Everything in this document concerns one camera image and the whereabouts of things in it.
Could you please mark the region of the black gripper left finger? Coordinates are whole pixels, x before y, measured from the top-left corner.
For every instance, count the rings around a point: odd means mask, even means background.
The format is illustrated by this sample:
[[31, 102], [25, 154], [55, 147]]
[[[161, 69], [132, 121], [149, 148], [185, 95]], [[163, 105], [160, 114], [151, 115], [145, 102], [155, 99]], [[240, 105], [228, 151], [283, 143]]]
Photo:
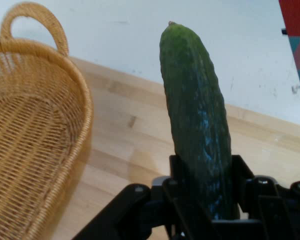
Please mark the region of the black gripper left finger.
[[169, 158], [170, 176], [148, 187], [126, 186], [74, 237], [76, 240], [146, 240], [165, 226], [171, 240], [211, 240], [213, 224], [183, 184], [182, 161]]

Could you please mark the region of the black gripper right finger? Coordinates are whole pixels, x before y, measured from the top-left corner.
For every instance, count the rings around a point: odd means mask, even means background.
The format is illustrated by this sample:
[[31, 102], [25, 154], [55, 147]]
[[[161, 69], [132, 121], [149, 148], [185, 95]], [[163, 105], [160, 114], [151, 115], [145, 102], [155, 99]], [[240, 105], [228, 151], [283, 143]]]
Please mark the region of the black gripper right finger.
[[232, 156], [233, 198], [255, 220], [264, 240], [300, 240], [300, 181], [286, 188], [255, 175], [240, 155]]

